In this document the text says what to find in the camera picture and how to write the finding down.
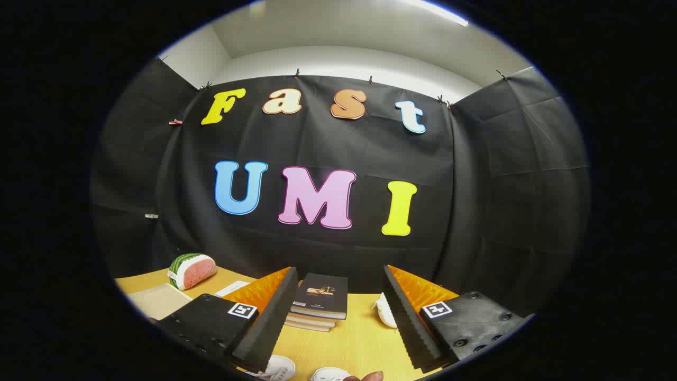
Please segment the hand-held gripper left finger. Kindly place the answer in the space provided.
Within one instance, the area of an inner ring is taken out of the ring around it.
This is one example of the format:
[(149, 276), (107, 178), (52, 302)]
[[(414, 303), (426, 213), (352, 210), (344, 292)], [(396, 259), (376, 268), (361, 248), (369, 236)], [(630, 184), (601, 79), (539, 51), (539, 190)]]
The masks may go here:
[(297, 268), (288, 266), (223, 297), (201, 294), (157, 327), (215, 364), (264, 371), (297, 287)]

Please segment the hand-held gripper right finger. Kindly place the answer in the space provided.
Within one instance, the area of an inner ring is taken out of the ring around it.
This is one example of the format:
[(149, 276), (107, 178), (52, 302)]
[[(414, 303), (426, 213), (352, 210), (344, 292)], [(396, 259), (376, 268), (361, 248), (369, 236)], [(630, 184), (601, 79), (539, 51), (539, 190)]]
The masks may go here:
[(496, 349), (534, 320), (477, 291), (451, 292), (384, 265), (383, 293), (409, 361), (428, 373), (460, 367)]

